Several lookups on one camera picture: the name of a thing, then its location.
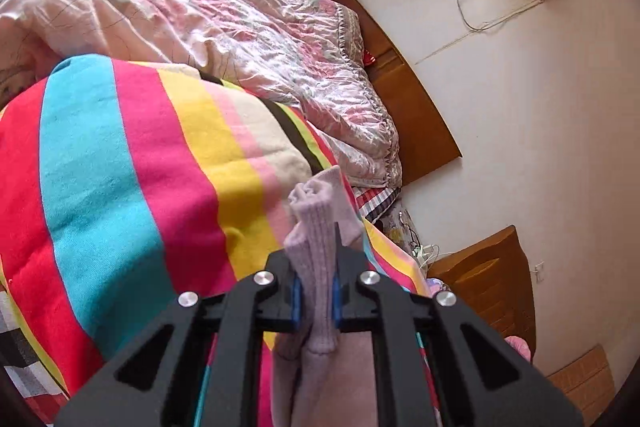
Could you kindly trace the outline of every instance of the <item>power cord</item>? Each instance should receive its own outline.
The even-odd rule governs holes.
[[[530,10],[534,6],[537,6],[538,4],[541,4],[542,1],[543,0],[533,0],[533,1],[529,2],[528,4],[525,4],[524,6],[521,6],[520,8],[516,9],[515,11],[513,11],[513,12],[507,14],[507,15],[504,15],[504,16],[496,19],[496,20],[486,22],[483,26],[480,26],[479,28],[477,28],[475,26],[472,26],[466,20],[465,14],[462,11],[462,6],[460,6],[460,0],[456,0],[456,4],[458,5],[458,11],[460,12],[460,16],[462,17],[462,20],[465,23],[465,26],[467,28],[469,28],[472,32],[482,32],[482,31],[488,30],[490,28],[494,28],[498,24],[502,24],[503,22],[508,21],[512,17],[515,17],[516,15],[519,15],[519,14],[521,14],[523,12],[526,12],[527,10]]]

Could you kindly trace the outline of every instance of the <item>striped blanket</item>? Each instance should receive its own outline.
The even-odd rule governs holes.
[[[181,292],[215,295],[262,269],[292,228],[290,190],[335,159],[296,111],[234,84],[83,55],[0,112],[0,162],[3,320],[72,395]],[[412,259],[365,226],[373,266],[425,295]]]

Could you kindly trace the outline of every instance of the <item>checkered fabric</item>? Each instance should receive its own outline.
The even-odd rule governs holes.
[[[51,378],[18,326],[9,295],[0,285],[0,364],[14,386],[44,424],[53,425],[68,400]]]
[[[360,215],[370,223],[375,223],[400,195],[399,188],[351,188],[356,196]]]

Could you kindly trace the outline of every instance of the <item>metal bolt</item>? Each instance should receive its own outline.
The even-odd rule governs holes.
[[[458,298],[456,294],[447,290],[436,293],[436,302],[440,306],[453,306]]]
[[[262,270],[254,275],[254,282],[260,286],[267,286],[273,282],[273,273]]]
[[[185,292],[178,296],[178,304],[183,308],[190,308],[198,302],[198,294],[196,292]]]
[[[374,272],[373,270],[367,270],[366,272],[362,272],[360,274],[360,280],[363,284],[371,286],[372,284],[377,284],[380,282],[380,274],[378,272]]]

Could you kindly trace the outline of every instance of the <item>electrical outlet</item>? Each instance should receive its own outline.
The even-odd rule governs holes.
[[[536,283],[540,284],[545,280],[545,262],[538,263],[531,270],[532,273],[536,274]]]

